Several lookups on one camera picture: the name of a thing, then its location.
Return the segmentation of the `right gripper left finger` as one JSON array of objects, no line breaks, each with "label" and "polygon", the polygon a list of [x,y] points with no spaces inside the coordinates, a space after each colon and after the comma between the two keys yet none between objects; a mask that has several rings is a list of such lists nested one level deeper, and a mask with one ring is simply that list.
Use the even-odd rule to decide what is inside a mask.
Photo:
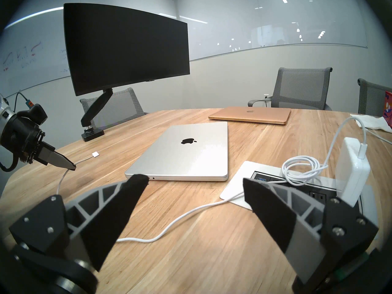
[{"label": "right gripper left finger", "polygon": [[143,174],[84,192],[64,204],[56,194],[10,227],[17,244],[49,257],[82,260],[100,271],[149,183]]}]

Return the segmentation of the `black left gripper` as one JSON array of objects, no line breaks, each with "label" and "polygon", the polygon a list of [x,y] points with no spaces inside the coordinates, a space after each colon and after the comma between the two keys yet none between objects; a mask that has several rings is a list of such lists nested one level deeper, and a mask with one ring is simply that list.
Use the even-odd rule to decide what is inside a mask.
[{"label": "black left gripper", "polygon": [[45,133],[28,118],[12,116],[1,135],[1,146],[17,155],[21,162],[33,160],[74,171],[76,165],[55,148],[41,142]]}]

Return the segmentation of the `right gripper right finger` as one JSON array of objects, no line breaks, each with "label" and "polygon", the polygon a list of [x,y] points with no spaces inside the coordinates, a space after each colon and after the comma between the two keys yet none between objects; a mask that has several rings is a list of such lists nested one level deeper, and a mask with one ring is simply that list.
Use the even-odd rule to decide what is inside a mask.
[{"label": "right gripper right finger", "polygon": [[338,196],[322,204],[304,192],[244,178],[245,202],[296,273],[295,294],[326,294],[369,259],[379,228]]}]

